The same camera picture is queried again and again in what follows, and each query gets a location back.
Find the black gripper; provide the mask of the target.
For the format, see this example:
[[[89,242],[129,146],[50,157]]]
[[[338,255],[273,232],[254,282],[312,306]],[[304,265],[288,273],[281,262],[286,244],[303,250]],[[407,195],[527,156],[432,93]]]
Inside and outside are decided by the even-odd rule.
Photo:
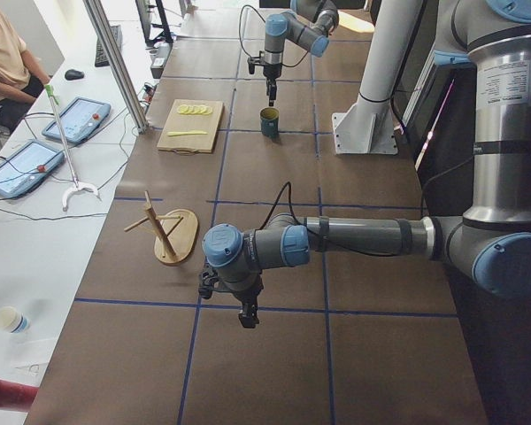
[[[264,64],[263,75],[267,78],[266,94],[268,97],[268,105],[273,106],[277,98],[277,82],[276,80],[271,81],[269,79],[278,79],[281,77],[281,64]]]
[[[241,311],[238,313],[238,319],[244,328],[255,328],[259,324],[258,309],[258,296],[263,290],[264,285],[261,277],[256,277],[253,283],[244,290],[233,291],[234,297],[243,304]]]

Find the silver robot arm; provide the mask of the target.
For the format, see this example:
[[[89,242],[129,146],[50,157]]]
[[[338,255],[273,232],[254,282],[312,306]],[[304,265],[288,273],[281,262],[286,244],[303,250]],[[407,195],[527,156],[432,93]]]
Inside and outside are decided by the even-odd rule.
[[[531,295],[531,1],[442,1],[435,63],[477,68],[473,202],[460,216],[363,220],[269,214],[260,228],[219,224],[204,236],[199,294],[233,295],[258,325],[266,269],[311,251],[421,255],[449,264],[501,298]]]
[[[329,35],[339,24],[338,9],[333,1],[291,1],[290,9],[265,20],[265,42],[259,64],[266,78],[270,107],[277,97],[276,81],[282,74],[285,42],[290,41],[320,58],[328,46]]]

